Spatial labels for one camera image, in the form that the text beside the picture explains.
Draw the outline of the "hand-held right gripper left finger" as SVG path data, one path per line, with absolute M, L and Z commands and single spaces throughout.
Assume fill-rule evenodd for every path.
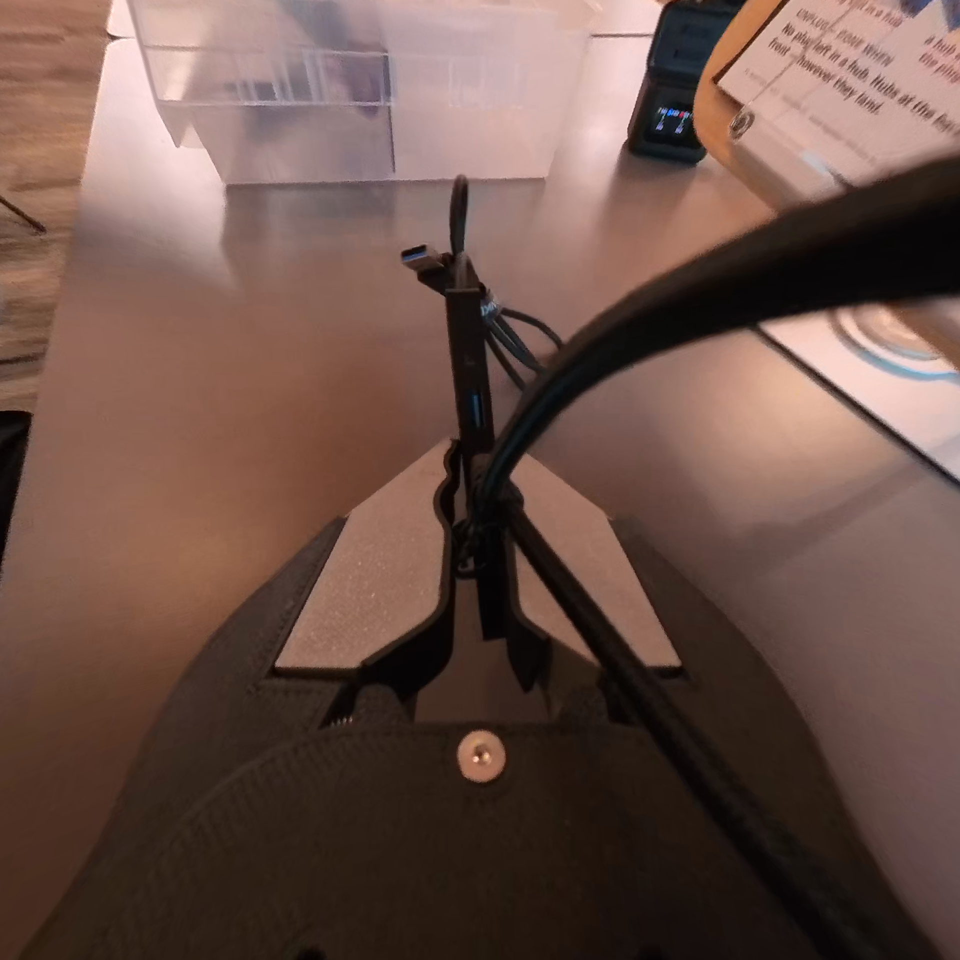
M 281 676 L 383 685 L 416 697 L 453 647 L 459 443 L 445 439 L 336 524 L 273 664 Z

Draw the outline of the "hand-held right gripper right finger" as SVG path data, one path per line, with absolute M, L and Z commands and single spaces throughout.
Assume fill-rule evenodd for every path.
M 525 455 L 510 476 L 528 519 L 644 666 L 661 677 L 683 665 L 610 518 Z M 504 538 L 507 654 L 522 690 L 570 692 L 599 678 L 582 635 L 508 535 Z

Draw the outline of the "black braided cable orange plugs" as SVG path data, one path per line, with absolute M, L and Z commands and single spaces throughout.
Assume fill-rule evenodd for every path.
M 471 487 L 466 556 L 504 528 L 581 634 L 630 715 L 822 958 L 895 958 L 847 895 L 662 690 L 506 492 L 524 454 L 624 369 L 768 320 L 958 296 L 958 156 L 793 209 L 630 291 L 564 346 L 522 396 Z

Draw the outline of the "white stand base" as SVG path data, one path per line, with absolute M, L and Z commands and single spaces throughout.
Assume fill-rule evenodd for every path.
M 907 323 L 921 318 L 871 304 L 768 320 L 756 331 L 957 481 L 958 367 Z

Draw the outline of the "clear plastic box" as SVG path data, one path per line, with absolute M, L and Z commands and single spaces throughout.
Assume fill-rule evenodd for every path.
M 600 6 L 128 2 L 177 147 L 229 186 L 546 177 Z

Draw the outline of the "wooden sign board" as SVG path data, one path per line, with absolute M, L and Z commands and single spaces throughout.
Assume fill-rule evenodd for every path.
M 750 112 L 719 90 L 716 76 L 784 2 L 803 1 L 744 4 L 703 69 L 693 109 L 695 132 L 707 153 L 775 211 L 819 202 L 907 171 L 860 186 L 845 185 L 815 168 L 811 161 L 799 159 L 771 134 L 762 132 Z

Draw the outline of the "black charger with display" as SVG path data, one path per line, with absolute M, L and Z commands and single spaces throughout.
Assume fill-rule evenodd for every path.
M 706 155 L 693 103 L 714 48 L 742 1 L 672 1 L 657 21 L 646 72 L 627 130 L 636 157 L 696 165 Z

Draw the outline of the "printed instruction sheet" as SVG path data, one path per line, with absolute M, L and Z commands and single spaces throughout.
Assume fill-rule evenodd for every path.
M 958 2 L 783 2 L 716 86 L 845 186 L 957 157 Z

